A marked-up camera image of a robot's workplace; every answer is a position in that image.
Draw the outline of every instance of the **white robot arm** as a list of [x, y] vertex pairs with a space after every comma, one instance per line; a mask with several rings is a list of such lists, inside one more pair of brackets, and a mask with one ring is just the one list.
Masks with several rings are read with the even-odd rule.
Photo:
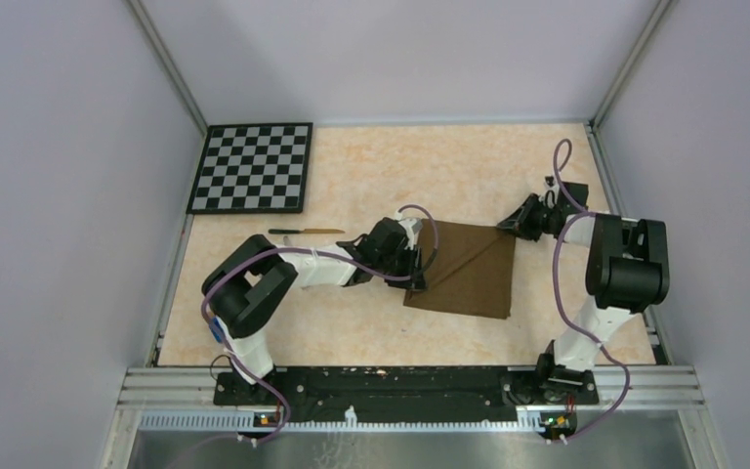
[[[420, 219], [404, 218], [396, 212], [394, 218], [378, 222], [369, 234], [319, 248], [276, 246], [261, 234], [249, 237], [202, 285], [203, 294], [207, 294], [240, 264], [258, 254], [276, 251], [252, 262], [246, 272], [229, 279], [212, 295], [210, 307], [215, 315], [212, 330], [217, 340], [228, 344], [229, 353], [251, 375], [263, 377], [274, 367], [266, 343], [266, 324], [289, 288], [357, 285], [372, 279], [361, 268], [365, 267], [387, 275], [389, 286], [414, 291], [426, 289], [423, 276], [426, 268], [420, 265], [421, 251], [417, 246], [421, 226]], [[248, 273], [260, 279], [252, 283], [246, 278]], [[238, 371], [250, 384], [256, 382], [242, 369]]]
[[[538, 240], [542, 234], [558, 236], [578, 210], [556, 190], [552, 177], [546, 182], [544, 196], [532, 193], [497, 228], [527, 240]], [[584, 206], [588, 187], [576, 183], [565, 186], [578, 205]], [[590, 296], [572, 322], [600, 343], [572, 327], [550, 343], [539, 357], [534, 383], [549, 402], [584, 392], [593, 383], [591, 370], [601, 345], [634, 314], [662, 302], [669, 285], [668, 245], [662, 222], [597, 213], [571, 225], [564, 242], [590, 249], [585, 273]]]

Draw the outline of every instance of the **wire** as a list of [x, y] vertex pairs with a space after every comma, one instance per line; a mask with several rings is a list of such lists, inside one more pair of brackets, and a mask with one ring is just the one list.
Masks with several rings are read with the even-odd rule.
[[214, 376], [214, 363], [217, 362], [217, 360], [221, 358], [228, 358], [229, 356], [226, 354], [219, 354], [217, 357], [215, 357], [213, 360], [211, 360], [211, 364], [208, 365], [208, 374], [211, 375], [211, 379], [213, 379], [215, 382], [217, 381], [217, 377]]
[[430, 225], [433, 226], [433, 252], [430, 253], [430, 257], [427, 258], [427, 262], [424, 264], [424, 266], [421, 268], [421, 270], [416, 271], [413, 273], [413, 275], [410, 277], [410, 279], [418, 278], [424, 274], [432, 265], [433, 262], [436, 260], [436, 257], [438, 256], [438, 224], [436, 224], [436, 220], [433, 218], [433, 215], [430, 215], [430, 212], [427, 211], [426, 208], [422, 207], [421, 205], [415, 204], [415, 203], [408, 203], [401, 208], [398, 209], [398, 212], [402, 212], [406, 210], [407, 208], [414, 208], [422, 213], [424, 215], [427, 215], [427, 218], [430, 220]]
[[[564, 158], [564, 163], [560, 167], [558, 164], [559, 151], [562, 148], [563, 144], [567, 144], [567, 155]], [[554, 149], [553, 166], [554, 166], [554, 176], [556, 176], [557, 184], [559, 184], [559, 188], [562, 191], [562, 193], [564, 193], [565, 198], [567, 198], [567, 200], [570, 201], [570, 203], [574, 207], [576, 207], [577, 210], [579, 210], [579, 213], [577, 213], [576, 215], [571, 217], [569, 220], [567, 220], [567, 223], [565, 223], [564, 227], [562, 227], [562, 231], [559, 233], [559, 236], [557, 236], [557, 244], [556, 244], [556, 247], [554, 248], [554, 259], [553, 259], [553, 265], [552, 265], [554, 297], [556, 298], [557, 309], [559, 310], [559, 315], [562, 317], [562, 321], [571, 329], [591, 339], [595, 344], [599, 346], [600, 351], [603, 353], [603, 355], [609, 362], [621, 367], [622, 371], [625, 373], [625, 384], [622, 387], [622, 392], [619, 393], [619, 397], [616, 398], [616, 401], [614, 401], [613, 405], [609, 407], [605, 412], [600, 414], [593, 421], [591, 421], [591, 423], [585, 425], [583, 428], [577, 431], [574, 435], [567, 437], [566, 439], [568, 441], [575, 440], [581, 437], [582, 435], [585, 435], [586, 433], [591, 431], [594, 427], [601, 424], [603, 420], [605, 420], [607, 417], [609, 417], [614, 412], [616, 412], [616, 410], [625, 401], [625, 397], [628, 395], [628, 390], [631, 388], [631, 371], [628, 370], [628, 366], [626, 366], [625, 363], [615, 359], [605, 348], [603, 341], [601, 341], [599, 337], [597, 337], [592, 332], [585, 330], [584, 328], [574, 324], [573, 321], [570, 320], [570, 318], [567, 316], [567, 313], [564, 310], [562, 296], [560, 295], [560, 291], [559, 291], [559, 258], [560, 258], [560, 252], [562, 251], [562, 245], [564, 244], [564, 238], [567, 235], [568, 230], [570, 229], [571, 226], [573, 226], [574, 223], [576, 223], [577, 221], [583, 218], [595, 216], [593, 212], [588, 211], [587, 208], [580, 205], [579, 202], [577, 202], [573, 197], [570, 196], [570, 192], [568, 192], [567, 188], [564, 186], [562, 178], [560, 177], [559, 173], [560, 171], [562, 171], [562, 168], [564, 168], [564, 166], [567, 164], [568, 160], [570, 159], [570, 154], [572, 150], [573, 150], [573, 144], [570, 142], [569, 139], [562, 139], [557, 144], [556, 149]]]

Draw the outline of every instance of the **table surface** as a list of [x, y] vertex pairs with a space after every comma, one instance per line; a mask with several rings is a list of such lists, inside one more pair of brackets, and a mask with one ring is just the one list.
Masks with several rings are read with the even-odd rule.
[[[290, 236], [294, 245], [324, 246], [368, 233], [410, 202], [440, 220], [493, 226], [529, 193], [544, 191], [553, 149], [565, 137], [573, 156], [563, 178], [587, 183], [589, 206], [606, 210], [581, 124], [316, 128], [302, 214], [194, 217], [159, 364], [208, 365], [222, 352], [200, 316], [200, 285], [246, 237], [269, 228], [346, 231]], [[282, 244], [282, 236], [268, 238]], [[517, 242], [506, 320], [406, 308], [403, 290], [377, 278], [290, 290], [267, 326], [271, 356], [281, 365], [534, 364], [564, 331], [551, 283], [554, 246], [550, 236]], [[562, 248], [569, 312], [585, 300], [586, 261], [587, 249]], [[639, 315], [608, 348], [624, 362], [654, 363]]]

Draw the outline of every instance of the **checkerboard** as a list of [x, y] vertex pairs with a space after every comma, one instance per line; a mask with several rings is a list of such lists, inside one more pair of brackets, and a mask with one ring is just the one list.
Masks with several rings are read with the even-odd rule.
[[188, 213], [300, 213], [310, 123], [208, 128]]

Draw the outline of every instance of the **gray wall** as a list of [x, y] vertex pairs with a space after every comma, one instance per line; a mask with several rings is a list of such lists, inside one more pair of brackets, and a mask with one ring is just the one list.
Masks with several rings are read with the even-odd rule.
[[672, 349], [750, 467], [750, 2], [680, 2], [604, 144], [628, 212], [668, 224]]
[[587, 119], [655, 0], [145, 0], [209, 123]]
[[99, 463], [199, 142], [121, 0], [0, 1], [0, 468]]

